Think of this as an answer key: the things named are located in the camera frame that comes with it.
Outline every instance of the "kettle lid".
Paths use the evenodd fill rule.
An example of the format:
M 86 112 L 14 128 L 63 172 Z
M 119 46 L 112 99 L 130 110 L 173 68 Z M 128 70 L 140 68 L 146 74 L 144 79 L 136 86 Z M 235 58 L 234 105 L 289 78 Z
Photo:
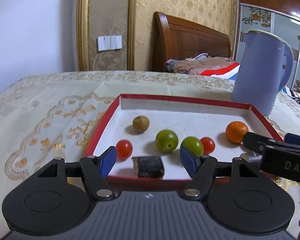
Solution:
M 246 33 L 262 33 L 262 34 L 268 35 L 270 37 L 273 37 L 275 39 L 278 39 L 279 41 L 283 42 L 290 49 L 291 54 L 293 55 L 293 51 L 292 51 L 292 48 L 290 47 L 290 45 L 286 41 L 284 41 L 283 39 L 281 39 L 279 36 L 274 35 L 273 33 L 269 33 L 269 32 L 262 31 L 262 30 L 256 30 L 256 29 L 251 29 L 250 31 L 245 32 L 243 34 L 246 34 Z

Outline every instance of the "cherry tomato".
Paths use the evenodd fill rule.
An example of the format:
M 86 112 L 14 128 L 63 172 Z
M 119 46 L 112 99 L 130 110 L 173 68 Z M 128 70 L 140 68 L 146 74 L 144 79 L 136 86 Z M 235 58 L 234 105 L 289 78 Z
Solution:
M 214 141 L 209 137 L 203 137 L 200 139 L 203 145 L 203 155 L 208 155 L 214 151 L 216 148 L 216 145 L 214 144 Z
M 117 158 L 119 160 L 126 160 L 132 154 L 132 144 L 128 140 L 121 140 L 115 146 L 117 150 Z

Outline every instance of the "red stripe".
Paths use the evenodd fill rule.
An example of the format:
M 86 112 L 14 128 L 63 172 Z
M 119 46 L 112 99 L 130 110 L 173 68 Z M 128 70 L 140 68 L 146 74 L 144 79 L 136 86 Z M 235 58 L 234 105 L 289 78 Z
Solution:
M 271 134 L 272 138 L 283 142 L 280 135 L 277 133 L 277 131 L 272 127 L 272 125 L 266 120 L 266 118 L 258 111 L 258 109 L 255 108 L 255 106 L 251 106 L 252 112 L 255 114 L 256 117 L 262 122 L 264 127 L 268 130 L 268 132 Z
M 208 69 L 208 70 L 203 71 L 200 74 L 200 76 L 223 75 L 223 74 L 228 73 L 230 70 L 233 70 L 235 67 L 237 67 L 239 65 L 240 64 L 238 62 L 235 62 L 235 63 L 231 64 L 230 66 L 224 67 L 221 69 L 217 69 L 217 70 Z
M 177 97 L 177 96 L 163 96 L 163 95 L 144 95 L 144 94 L 121 94 L 122 98 L 131 99 L 143 99 L 143 100 L 164 100 L 164 101 L 175 101 L 211 106 L 224 106 L 231 108 L 250 109 L 250 104 L 237 103 L 232 101 L 221 101 L 214 99 L 203 99 L 203 98 L 189 98 L 189 97 Z

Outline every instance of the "orange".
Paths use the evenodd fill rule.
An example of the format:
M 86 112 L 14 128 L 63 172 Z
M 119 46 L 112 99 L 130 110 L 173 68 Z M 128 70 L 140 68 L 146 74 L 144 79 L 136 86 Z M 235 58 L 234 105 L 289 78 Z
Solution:
M 249 132 L 248 126 L 239 121 L 231 122 L 226 128 L 226 137 L 230 142 L 242 143 L 243 136 Z

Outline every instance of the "lace tablecloth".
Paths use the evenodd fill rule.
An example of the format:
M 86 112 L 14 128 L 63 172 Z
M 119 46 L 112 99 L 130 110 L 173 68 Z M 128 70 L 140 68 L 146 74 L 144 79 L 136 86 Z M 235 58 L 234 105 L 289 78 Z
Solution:
M 230 100 L 232 87 L 232 81 L 218 78 L 128 71 L 31 76 L 8 87 L 0 93 L 0 237 L 9 231 L 1 212 L 5 195 L 56 156 L 78 161 L 120 93 Z M 282 137 L 300 135 L 300 105 L 282 92 L 267 120 Z M 274 180 L 295 201 L 288 231 L 297 237 L 300 185 Z

